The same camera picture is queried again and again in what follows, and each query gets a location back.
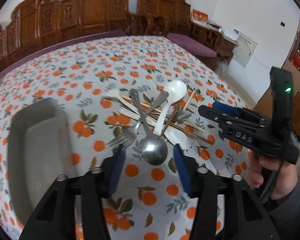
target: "fork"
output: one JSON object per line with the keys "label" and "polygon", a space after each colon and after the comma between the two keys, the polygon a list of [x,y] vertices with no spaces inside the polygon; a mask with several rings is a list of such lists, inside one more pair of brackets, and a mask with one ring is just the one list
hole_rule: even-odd
{"label": "fork", "polygon": [[[154,109],[161,105],[168,98],[168,96],[168,92],[161,92],[159,96],[153,101],[151,106],[144,112],[145,116],[149,115]],[[112,139],[110,142],[108,142],[108,145],[111,147],[116,144],[123,144],[124,147],[127,148],[137,138],[138,129],[141,123],[142,120],[140,118],[134,126],[123,127],[122,133],[119,134],[116,138]]]}

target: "screw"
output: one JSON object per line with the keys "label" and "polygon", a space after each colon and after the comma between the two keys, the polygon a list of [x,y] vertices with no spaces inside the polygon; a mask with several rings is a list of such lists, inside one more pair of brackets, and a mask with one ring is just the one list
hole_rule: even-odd
{"label": "screw", "polygon": [[235,181],[241,181],[242,180],[242,176],[239,174],[234,174],[232,176],[232,179],[234,179]]}
{"label": "screw", "polygon": [[65,174],[60,174],[58,177],[57,177],[57,181],[64,181],[67,179],[67,175]]}
{"label": "screw", "polygon": [[205,168],[205,167],[199,167],[199,168],[197,168],[197,172],[199,172],[199,173],[201,173],[201,174],[206,174],[206,173],[208,173],[208,169],[207,168]]}
{"label": "screw", "polygon": [[102,169],[100,167],[94,167],[92,170],[91,170],[91,173],[92,174],[98,174],[98,173],[101,173],[102,172]]}

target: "gray sleeve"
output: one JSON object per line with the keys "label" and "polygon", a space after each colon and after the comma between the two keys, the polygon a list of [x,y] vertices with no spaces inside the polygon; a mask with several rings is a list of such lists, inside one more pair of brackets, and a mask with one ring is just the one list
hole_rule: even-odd
{"label": "gray sleeve", "polygon": [[269,211],[281,240],[300,239],[300,181],[289,197],[277,208]]}

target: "floral tablecloth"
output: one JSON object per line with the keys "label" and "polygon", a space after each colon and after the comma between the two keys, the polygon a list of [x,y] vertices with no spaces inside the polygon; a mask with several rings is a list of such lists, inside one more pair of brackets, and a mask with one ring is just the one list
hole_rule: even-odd
{"label": "floral tablecloth", "polygon": [[[203,63],[163,37],[130,36],[108,38],[68,46],[11,71],[0,86],[0,224],[13,239],[18,239],[23,225],[17,219],[9,192],[7,145],[10,122],[20,109],[52,97],[65,110],[74,152],[73,165],[80,175],[98,166],[111,155],[106,143],[120,132],[121,126],[133,125],[118,113],[119,103],[104,99],[111,89],[128,96],[136,88],[150,103],[170,80],[188,85],[188,95],[196,90],[189,104],[194,114],[190,122],[204,128],[194,131],[213,142],[213,146],[192,140],[186,154],[199,165],[222,176],[234,173],[245,176],[249,150],[224,139],[216,123],[199,116],[197,107],[211,106],[214,101],[243,107],[245,103],[229,86]],[[172,145],[169,155],[159,166],[146,163],[139,153],[138,140],[128,147],[118,190],[104,200],[104,213],[112,239],[180,239],[186,240],[192,227],[197,199],[183,192],[176,169]],[[223,227],[223,198],[217,230]],[[77,238],[82,239],[78,216]]]}

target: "human hand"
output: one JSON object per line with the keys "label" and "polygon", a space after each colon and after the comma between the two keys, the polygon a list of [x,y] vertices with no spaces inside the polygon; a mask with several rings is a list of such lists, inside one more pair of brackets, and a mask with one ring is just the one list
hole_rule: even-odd
{"label": "human hand", "polygon": [[[271,171],[277,171],[280,167],[279,159],[269,159],[264,156],[260,156],[259,159],[256,157],[255,152],[249,160],[249,173],[247,183],[250,187],[259,188],[263,184],[263,176],[261,174],[262,169],[265,168]],[[281,170],[278,175],[278,179],[273,192],[270,195],[272,200],[281,199],[292,192],[298,182],[297,167],[288,163],[283,162]]]}

